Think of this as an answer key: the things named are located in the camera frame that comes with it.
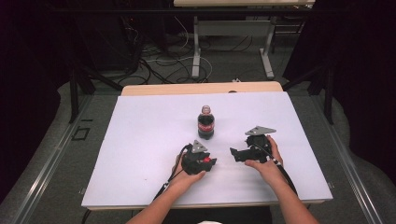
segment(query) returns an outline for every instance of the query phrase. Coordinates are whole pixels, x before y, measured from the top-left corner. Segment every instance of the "forearm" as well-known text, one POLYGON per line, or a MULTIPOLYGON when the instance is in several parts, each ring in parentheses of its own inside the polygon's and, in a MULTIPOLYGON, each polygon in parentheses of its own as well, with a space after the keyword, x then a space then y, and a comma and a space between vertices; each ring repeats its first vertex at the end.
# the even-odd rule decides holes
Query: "forearm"
POLYGON ((278 184, 273 189, 276 197, 279 199, 280 209, 286 223, 318 223, 289 185, 278 184))
POLYGON ((143 209, 135 217, 131 218, 127 224, 161 224, 169 212, 172 204, 180 197, 181 193, 177 189, 167 189, 158 196, 148 207, 143 209))

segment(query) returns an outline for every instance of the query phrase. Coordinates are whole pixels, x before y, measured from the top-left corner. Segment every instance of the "bottle cap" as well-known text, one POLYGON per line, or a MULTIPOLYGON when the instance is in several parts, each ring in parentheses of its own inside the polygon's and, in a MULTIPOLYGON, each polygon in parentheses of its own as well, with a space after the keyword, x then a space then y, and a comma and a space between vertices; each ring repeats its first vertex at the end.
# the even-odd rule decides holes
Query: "bottle cap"
POLYGON ((208 106, 208 105, 202 106, 202 113, 203 114, 210 114, 210 106, 208 106))

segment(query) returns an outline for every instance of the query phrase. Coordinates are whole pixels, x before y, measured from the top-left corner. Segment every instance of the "bottle label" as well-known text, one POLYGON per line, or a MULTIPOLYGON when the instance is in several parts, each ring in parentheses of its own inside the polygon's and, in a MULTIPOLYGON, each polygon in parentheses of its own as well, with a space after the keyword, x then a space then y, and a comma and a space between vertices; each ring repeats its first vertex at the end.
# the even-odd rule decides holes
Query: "bottle label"
POLYGON ((201 130, 202 132, 210 132, 213 130, 213 128, 215 127, 215 123, 211 123, 208 125, 204 125, 202 123, 198 123, 198 128, 199 130, 201 130))

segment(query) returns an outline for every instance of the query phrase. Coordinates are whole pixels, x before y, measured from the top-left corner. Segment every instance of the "table surface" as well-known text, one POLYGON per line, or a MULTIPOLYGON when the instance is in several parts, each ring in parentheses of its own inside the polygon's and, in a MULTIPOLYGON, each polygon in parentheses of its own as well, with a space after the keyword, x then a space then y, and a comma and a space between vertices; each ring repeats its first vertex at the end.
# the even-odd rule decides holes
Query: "table surface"
POLYGON ((303 202, 332 199, 288 94, 276 82, 241 82, 125 87, 81 205, 144 208, 166 182, 176 155, 195 139, 218 162, 175 208, 277 203, 257 171, 235 162, 230 153, 230 147, 247 149, 245 132, 256 125, 276 129, 271 135, 303 202), (210 140, 197 133, 202 105, 210 105, 216 119, 210 140))
POLYGON ((176 7, 263 7, 313 5, 315 0, 175 0, 176 7))

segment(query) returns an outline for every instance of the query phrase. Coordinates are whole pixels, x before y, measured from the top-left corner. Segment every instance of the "person's left hand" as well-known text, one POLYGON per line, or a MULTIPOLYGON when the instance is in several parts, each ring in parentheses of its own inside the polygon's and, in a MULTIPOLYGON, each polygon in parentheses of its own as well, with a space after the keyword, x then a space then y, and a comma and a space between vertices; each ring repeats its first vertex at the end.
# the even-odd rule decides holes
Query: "person's left hand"
POLYGON ((197 175, 188 175, 186 172, 183 171, 183 168, 181 167, 181 159, 177 165, 177 167, 173 167, 172 170, 176 168, 175 174, 171 182, 169 183, 169 189, 177 189, 178 192, 184 193, 186 192, 192 184, 197 182, 198 180, 202 179, 204 177, 206 171, 202 171, 201 173, 197 175))

